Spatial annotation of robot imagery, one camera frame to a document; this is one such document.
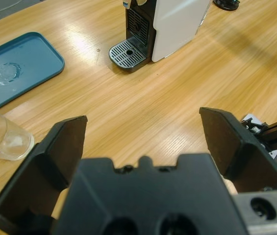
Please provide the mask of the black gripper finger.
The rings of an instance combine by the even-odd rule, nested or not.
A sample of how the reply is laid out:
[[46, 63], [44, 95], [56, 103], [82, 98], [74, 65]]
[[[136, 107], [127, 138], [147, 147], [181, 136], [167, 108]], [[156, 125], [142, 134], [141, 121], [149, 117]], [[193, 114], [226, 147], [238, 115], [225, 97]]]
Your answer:
[[201, 107], [207, 147], [221, 175], [238, 192], [277, 189], [277, 122], [260, 123], [252, 115], [238, 120], [232, 113]]
[[60, 193], [83, 154], [87, 117], [57, 122], [28, 153], [0, 192], [0, 230], [9, 235], [49, 235]]

